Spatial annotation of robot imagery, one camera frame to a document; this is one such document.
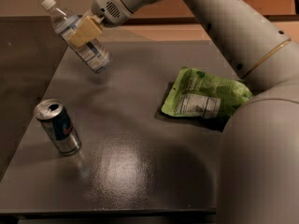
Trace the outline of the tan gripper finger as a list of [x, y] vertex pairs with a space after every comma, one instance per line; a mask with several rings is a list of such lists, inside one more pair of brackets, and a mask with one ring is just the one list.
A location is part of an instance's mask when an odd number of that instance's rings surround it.
[[96, 16], [86, 16], [80, 20], [78, 27], [67, 41], [71, 46], [80, 48], [102, 33], [101, 20]]

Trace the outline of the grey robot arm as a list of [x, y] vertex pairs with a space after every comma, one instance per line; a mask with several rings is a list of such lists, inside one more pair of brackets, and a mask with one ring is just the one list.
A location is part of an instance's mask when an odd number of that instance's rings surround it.
[[[94, 28], [161, 0], [93, 0]], [[250, 98], [228, 119], [217, 224], [299, 224], [299, 44], [243, 0], [182, 0]]]

